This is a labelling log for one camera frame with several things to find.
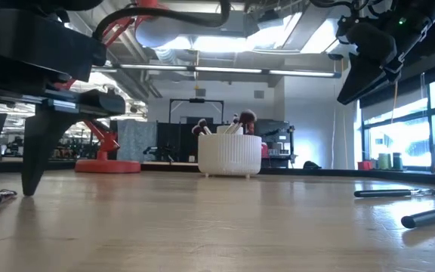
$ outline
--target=white container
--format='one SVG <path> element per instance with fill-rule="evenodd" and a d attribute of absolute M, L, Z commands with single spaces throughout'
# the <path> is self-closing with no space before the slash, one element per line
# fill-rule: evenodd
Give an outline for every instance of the white container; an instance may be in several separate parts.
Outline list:
<path fill-rule="evenodd" d="M 261 137 L 211 134 L 199 136 L 199 170 L 206 175 L 256 175 L 261 169 Z"/>
<path fill-rule="evenodd" d="M 218 134 L 224 134 L 224 132 L 227 130 L 227 128 L 229 128 L 230 125 L 220 125 L 217 127 L 217 133 Z M 237 133 L 235 133 L 236 135 L 242 135 L 242 127 L 239 128 L 239 130 L 237 131 Z"/>

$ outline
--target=wooden table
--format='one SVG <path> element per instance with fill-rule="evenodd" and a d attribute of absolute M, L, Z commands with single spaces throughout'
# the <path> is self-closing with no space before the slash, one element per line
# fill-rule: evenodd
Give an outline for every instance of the wooden table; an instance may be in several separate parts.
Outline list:
<path fill-rule="evenodd" d="M 20 188 L 0 174 L 0 189 Z M 435 197 L 354 199 L 408 188 L 367 179 L 47 172 L 0 208 L 0 272 L 435 271 L 435 225 L 404 215 Z"/>

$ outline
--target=makeup brush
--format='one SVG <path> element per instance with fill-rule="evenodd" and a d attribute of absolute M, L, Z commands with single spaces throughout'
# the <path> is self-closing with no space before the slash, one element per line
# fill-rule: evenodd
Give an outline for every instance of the makeup brush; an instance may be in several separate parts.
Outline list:
<path fill-rule="evenodd" d="M 252 110 L 245 110 L 241 113 L 241 115 L 239 116 L 239 125 L 237 128 L 234 129 L 234 131 L 230 132 L 231 134 L 236 133 L 239 128 L 241 128 L 242 125 L 247 126 L 247 124 L 249 123 L 254 123 L 256 122 L 258 118 L 256 117 L 256 114 L 253 113 Z"/>
<path fill-rule="evenodd" d="M 198 125 L 195 125 L 195 126 L 193 127 L 192 133 L 193 133 L 195 136 L 205 135 L 204 132 L 202 132 L 202 128 L 201 128 L 200 126 L 198 126 Z"/>
<path fill-rule="evenodd" d="M 197 125 L 200 126 L 206 134 L 212 134 L 211 130 L 208 128 L 208 122 L 205 119 L 200 119 Z"/>
<path fill-rule="evenodd" d="M 230 133 L 230 131 L 232 131 L 234 129 L 234 126 L 237 125 L 238 121 L 239 121 L 238 113 L 234 113 L 234 115 L 233 115 L 233 122 L 231 123 L 231 125 L 229 125 L 226 128 L 226 130 L 224 131 L 224 134 Z"/>

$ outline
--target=black frame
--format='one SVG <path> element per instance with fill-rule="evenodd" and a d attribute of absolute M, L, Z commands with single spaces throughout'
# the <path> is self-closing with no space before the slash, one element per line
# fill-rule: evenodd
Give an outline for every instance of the black frame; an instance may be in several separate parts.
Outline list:
<path fill-rule="evenodd" d="M 401 117 L 397 117 L 394 118 L 393 121 L 394 122 L 405 122 L 405 121 L 410 121 L 410 120 L 414 120 L 414 119 L 419 119 L 419 118 L 424 118 L 427 117 L 427 121 L 429 122 L 429 149 L 430 149 L 430 156 L 431 156 L 431 162 L 432 165 L 431 166 L 411 166 L 411 165 L 404 165 L 405 168 L 407 168 L 410 171 L 423 171 L 423 172 L 433 172 L 433 166 L 435 165 L 435 155 L 434 155 L 434 139 L 433 139 L 433 130 L 435 128 L 433 128 L 433 122 L 432 122 L 432 118 L 433 116 L 435 116 L 435 108 L 432 108 L 431 106 L 431 96 L 430 96 L 430 84 L 425 84 L 425 80 L 424 80 L 424 74 L 421 75 L 421 85 L 423 85 L 425 87 L 425 91 L 427 94 L 427 109 L 417 112 L 417 113 L 411 113 L 409 115 L 406 116 L 401 116 Z M 391 119 L 387 119 L 384 121 L 380 121 L 380 122 L 376 122 L 373 124 L 365 124 L 365 120 L 362 117 L 362 127 L 361 127 L 361 132 L 362 132 L 362 160 L 368 160 L 370 159 L 370 157 L 367 155 L 370 151 L 369 148 L 369 141 L 366 141 L 366 137 L 367 140 L 369 138 L 369 129 L 370 128 L 376 128 L 379 126 L 383 126 L 383 125 L 389 125 L 391 123 Z"/>
<path fill-rule="evenodd" d="M 206 100 L 206 99 L 202 99 L 201 102 L 194 102 L 196 100 L 193 99 L 170 99 L 169 100 L 169 119 L 168 122 L 169 124 L 171 123 L 171 117 L 172 117 L 172 103 L 174 103 L 174 101 L 186 101 L 189 103 L 213 103 L 213 102 L 217 102 L 217 103 L 221 103 L 221 124 L 224 124 L 224 100 Z"/>

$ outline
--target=table surface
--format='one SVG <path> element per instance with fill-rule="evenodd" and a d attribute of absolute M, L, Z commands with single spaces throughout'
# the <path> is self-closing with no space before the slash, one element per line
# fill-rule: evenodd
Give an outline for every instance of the table surface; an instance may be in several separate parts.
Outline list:
<path fill-rule="evenodd" d="M 355 190 L 410 187 L 46 172 L 35 196 L 0 206 L 0 272 L 435 271 L 435 225 L 400 224 L 435 208 L 435 197 L 353 198 Z M 0 174 L 2 188 L 21 192 L 20 175 Z"/>

